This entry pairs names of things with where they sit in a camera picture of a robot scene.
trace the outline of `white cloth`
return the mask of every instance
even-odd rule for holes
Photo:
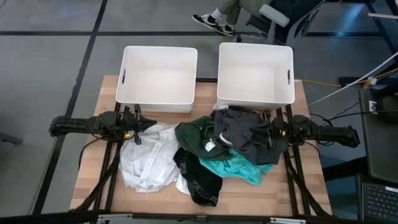
[[[134,138],[123,144],[119,170],[127,186],[137,192],[157,192],[181,176],[173,160],[178,150],[175,127],[158,123],[140,133],[141,145],[137,145]],[[189,193],[186,180],[180,178],[176,187]]]

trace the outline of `wooden tabletop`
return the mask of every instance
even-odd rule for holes
[[[106,75],[99,93],[95,115],[112,111],[115,105],[115,94],[118,76]],[[192,121],[209,115],[216,103],[216,83],[197,83],[193,111],[189,114],[142,112],[146,118],[177,124]],[[309,116],[307,101],[301,81],[295,82],[295,103],[293,114]],[[79,206],[97,184],[103,162],[106,142],[98,141],[86,148],[76,181],[75,191],[70,208]],[[301,161],[305,182],[317,202],[331,214],[322,167],[317,150],[312,146],[300,147]],[[108,186],[104,188],[101,208],[104,207]],[[298,208],[303,213],[301,195],[296,186]],[[175,184],[170,184],[156,193],[137,193],[126,187],[122,175],[118,173],[112,212],[126,213],[167,213],[167,214],[204,214],[204,215],[245,215],[245,216],[280,216],[291,217],[289,188],[284,159],[281,156],[278,165],[264,174],[262,184],[255,187],[239,178],[224,178],[217,207],[201,207],[195,204],[191,196],[179,192]]]

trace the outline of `white cable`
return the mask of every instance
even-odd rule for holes
[[[312,106],[312,105],[314,105],[315,103],[319,103],[319,102],[321,102],[322,100],[324,100],[324,99],[326,99],[326,98],[328,98],[328,97],[331,97],[331,96],[333,96],[334,94],[336,94],[336,93],[338,93],[338,92],[340,92],[340,91],[343,91],[343,90],[347,89],[348,87],[350,87],[350,86],[352,86],[352,85],[357,84],[357,83],[360,82],[362,79],[364,79],[364,78],[370,76],[370,75],[371,75],[372,73],[374,73],[377,69],[381,68],[383,65],[385,65],[387,62],[389,62],[391,59],[393,59],[393,58],[394,58],[395,56],[397,56],[397,55],[398,55],[398,52],[395,53],[393,56],[391,56],[389,59],[387,59],[385,62],[383,62],[381,65],[377,66],[377,68],[373,69],[371,72],[369,72],[368,74],[364,75],[362,78],[359,78],[359,79],[356,80],[355,82],[350,83],[349,85],[346,85],[344,88],[341,88],[341,89],[339,89],[339,90],[337,90],[337,91],[335,91],[335,92],[333,92],[333,93],[330,93],[329,95],[327,95],[327,96],[325,96],[325,97],[323,97],[323,98],[320,98],[319,100],[317,100],[317,101],[315,101],[315,102],[310,103],[309,106]]]

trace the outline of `sneaker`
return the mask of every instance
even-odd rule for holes
[[[199,24],[202,24],[202,25],[204,25],[205,27],[207,27],[207,28],[209,28],[209,29],[212,29],[212,30],[214,30],[214,29],[218,26],[218,23],[217,23],[216,19],[213,18],[213,17],[212,17],[211,15],[209,15],[209,14],[206,14],[206,15],[203,15],[203,16],[192,15],[192,19],[193,19],[195,22],[197,22],[197,23],[199,23]]]
[[[235,35],[235,29],[228,26],[227,24],[218,25],[215,31],[219,34],[227,35],[228,37],[233,37]]]

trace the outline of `storage bin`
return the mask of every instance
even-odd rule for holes
[[[255,109],[293,103],[293,50],[264,44],[220,44],[217,102]]]
[[[116,101],[140,104],[142,111],[191,112],[197,58],[193,48],[126,47]]]

